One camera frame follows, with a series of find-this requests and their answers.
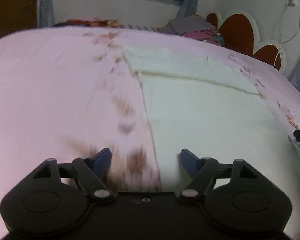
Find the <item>stack of folded clothes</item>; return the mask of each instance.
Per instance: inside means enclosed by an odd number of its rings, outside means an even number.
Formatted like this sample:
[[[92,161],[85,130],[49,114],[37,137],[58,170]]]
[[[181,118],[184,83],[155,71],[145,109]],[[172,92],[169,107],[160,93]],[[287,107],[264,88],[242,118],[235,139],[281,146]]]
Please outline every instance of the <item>stack of folded clothes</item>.
[[[165,27],[160,28],[159,32],[206,41],[219,46],[225,44],[223,36],[215,27],[198,15],[172,19]]]

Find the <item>bed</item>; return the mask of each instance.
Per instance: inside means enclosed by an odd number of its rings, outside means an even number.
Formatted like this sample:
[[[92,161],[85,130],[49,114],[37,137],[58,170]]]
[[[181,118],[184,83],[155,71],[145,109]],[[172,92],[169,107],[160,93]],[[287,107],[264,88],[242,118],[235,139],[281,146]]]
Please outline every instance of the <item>bed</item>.
[[[129,29],[67,26],[0,39],[0,200],[43,160],[103,147],[113,154],[111,190],[179,192],[189,177],[178,154],[188,148],[257,168],[290,198],[285,233],[300,239],[295,129],[299,92],[251,55]]]

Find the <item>headboard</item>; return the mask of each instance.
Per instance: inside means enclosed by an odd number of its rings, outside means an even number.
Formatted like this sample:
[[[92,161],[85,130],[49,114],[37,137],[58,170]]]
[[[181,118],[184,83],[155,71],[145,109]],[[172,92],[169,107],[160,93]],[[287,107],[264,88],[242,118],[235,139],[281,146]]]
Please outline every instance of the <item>headboard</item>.
[[[280,72],[285,70],[287,61],[282,46],[274,40],[260,43],[257,24],[250,14],[241,10],[233,11],[223,20],[220,12],[217,11],[207,16],[207,22],[215,26],[223,35],[224,47],[274,65]]]

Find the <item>orange headboard panel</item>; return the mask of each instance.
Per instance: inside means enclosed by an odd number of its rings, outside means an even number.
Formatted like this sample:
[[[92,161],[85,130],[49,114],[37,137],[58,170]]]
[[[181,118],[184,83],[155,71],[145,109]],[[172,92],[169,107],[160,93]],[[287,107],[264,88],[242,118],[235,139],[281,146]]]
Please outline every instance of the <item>orange headboard panel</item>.
[[[253,29],[245,15],[231,15],[218,31],[225,39],[224,47],[248,56],[253,55]]]
[[[269,45],[266,45],[264,47],[262,47],[261,49],[259,49],[254,55],[253,57],[260,60],[260,61],[263,61],[265,63],[268,63],[269,65],[272,65],[274,64],[274,60],[275,60],[275,57],[277,56],[278,54],[278,49],[276,46],[272,45],[272,44],[269,44]],[[274,67],[279,70],[280,67],[281,67],[281,57],[280,55],[278,55],[276,61],[275,61],[275,65]]]
[[[218,28],[218,17],[215,13],[211,13],[207,16],[207,22]]]

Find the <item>wooden door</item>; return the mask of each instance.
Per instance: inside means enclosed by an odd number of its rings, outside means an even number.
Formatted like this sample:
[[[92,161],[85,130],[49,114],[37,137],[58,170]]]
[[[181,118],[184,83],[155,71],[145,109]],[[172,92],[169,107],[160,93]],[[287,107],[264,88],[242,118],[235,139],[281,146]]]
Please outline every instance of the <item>wooden door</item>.
[[[37,0],[0,0],[0,38],[37,27]]]

